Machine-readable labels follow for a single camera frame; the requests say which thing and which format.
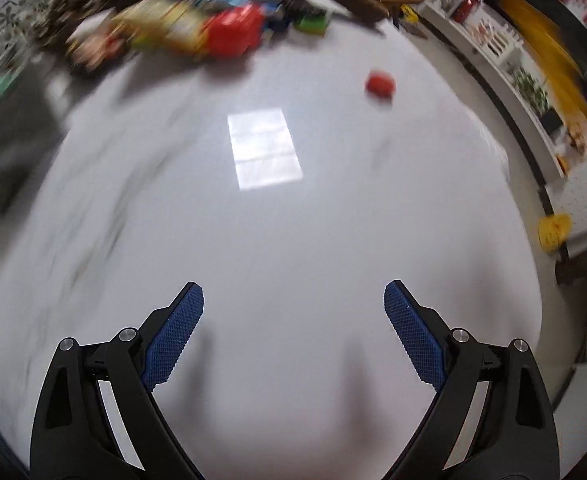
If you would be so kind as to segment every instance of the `yellow package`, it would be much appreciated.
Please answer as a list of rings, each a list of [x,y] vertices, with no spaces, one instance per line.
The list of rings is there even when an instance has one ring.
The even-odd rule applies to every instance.
[[[142,0],[113,18],[134,37],[193,55],[204,54],[205,20],[184,0]]]

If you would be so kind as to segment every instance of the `silver screw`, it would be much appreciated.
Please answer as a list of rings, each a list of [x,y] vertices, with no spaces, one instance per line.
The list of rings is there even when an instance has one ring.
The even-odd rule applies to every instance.
[[[64,338],[62,341],[60,341],[60,350],[62,350],[63,352],[66,352],[72,346],[73,339],[71,339],[70,337]]]
[[[527,342],[522,339],[516,339],[513,341],[513,346],[515,346],[515,349],[518,350],[518,352],[526,352],[529,349]]]
[[[134,328],[125,328],[120,330],[120,335],[118,337],[120,338],[120,341],[131,341],[131,339],[135,337],[135,334],[136,332]]]
[[[462,328],[457,328],[453,331],[453,338],[458,343],[466,343],[469,340],[469,332],[462,330]]]

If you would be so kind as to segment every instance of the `yellow container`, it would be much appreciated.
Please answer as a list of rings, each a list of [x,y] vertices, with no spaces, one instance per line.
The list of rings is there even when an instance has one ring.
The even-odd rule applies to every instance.
[[[548,253],[556,251],[571,232],[571,216],[567,213],[546,216],[538,222],[538,239],[542,249]]]

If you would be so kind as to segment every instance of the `small red object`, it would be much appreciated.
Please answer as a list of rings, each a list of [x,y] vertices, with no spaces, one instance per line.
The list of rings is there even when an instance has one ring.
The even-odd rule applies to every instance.
[[[373,70],[367,79],[366,89],[378,97],[391,98],[396,93],[396,81],[386,72]]]
[[[256,4],[224,10],[209,20],[207,49],[214,57],[238,57],[257,48],[262,38],[264,15]]]

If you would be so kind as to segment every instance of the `blue object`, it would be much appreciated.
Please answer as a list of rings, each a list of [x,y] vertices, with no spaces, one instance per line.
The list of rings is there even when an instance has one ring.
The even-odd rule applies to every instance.
[[[446,381],[443,350],[420,318],[412,301],[391,282],[384,291],[384,310],[420,379],[439,392]]]
[[[142,383],[148,392],[152,392],[156,384],[168,381],[184,345],[202,316],[203,307],[202,287],[194,283],[147,348]]]

